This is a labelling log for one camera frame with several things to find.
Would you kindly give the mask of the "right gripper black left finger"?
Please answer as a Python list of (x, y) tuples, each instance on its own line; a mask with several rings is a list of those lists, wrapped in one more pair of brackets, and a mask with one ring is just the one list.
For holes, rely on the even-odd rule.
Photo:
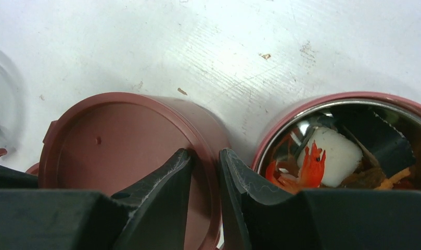
[(40, 189), (0, 165), (0, 249), (183, 249), (193, 160), (178, 149), (112, 196)]

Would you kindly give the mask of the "white rice ball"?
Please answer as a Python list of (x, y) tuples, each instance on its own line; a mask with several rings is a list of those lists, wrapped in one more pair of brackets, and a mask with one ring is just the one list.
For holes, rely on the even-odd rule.
[(315, 142), (318, 148), (326, 152), (325, 170), (322, 184), (337, 188), (341, 182), (354, 173), (363, 157), (362, 150), (344, 135), (327, 127), (310, 128), (303, 126), (306, 131), (302, 134), (297, 166), (302, 167), (306, 146), (311, 147)]

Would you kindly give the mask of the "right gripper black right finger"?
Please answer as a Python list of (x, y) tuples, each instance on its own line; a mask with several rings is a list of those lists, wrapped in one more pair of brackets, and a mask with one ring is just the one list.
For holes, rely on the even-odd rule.
[(308, 189), (295, 195), (219, 153), (225, 249), (421, 249), (421, 191)]

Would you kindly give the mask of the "orange food pieces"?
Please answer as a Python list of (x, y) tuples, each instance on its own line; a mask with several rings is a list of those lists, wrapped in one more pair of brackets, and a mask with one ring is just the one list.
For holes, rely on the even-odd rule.
[[(311, 147), (304, 148), (304, 152), (302, 167), (298, 170), (297, 177), (278, 169), (279, 167), (288, 171), (296, 169), (296, 161), (290, 156), (288, 161), (273, 160), (270, 162), (266, 167), (265, 178), (290, 194), (297, 194), (304, 189), (327, 187), (322, 182), (322, 178), (325, 176), (326, 151), (318, 148), (317, 144), (313, 142)], [(345, 177), (339, 183), (339, 187), (374, 190), (411, 189), (413, 187), (410, 182), (411, 175), (411, 169), (406, 168), (387, 178), (381, 168), (372, 167)]]

